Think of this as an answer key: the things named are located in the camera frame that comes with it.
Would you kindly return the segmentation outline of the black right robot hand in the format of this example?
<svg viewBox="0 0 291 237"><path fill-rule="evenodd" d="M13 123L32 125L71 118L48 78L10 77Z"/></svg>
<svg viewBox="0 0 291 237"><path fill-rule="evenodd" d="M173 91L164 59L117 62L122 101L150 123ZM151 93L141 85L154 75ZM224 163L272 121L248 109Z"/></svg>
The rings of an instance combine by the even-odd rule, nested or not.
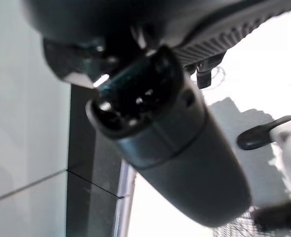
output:
<svg viewBox="0 0 291 237"><path fill-rule="evenodd" d="M23 0L45 61L90 88L87 118L165 199L219 227L251 206L201 89L227 50L291 0Z"/></svg>

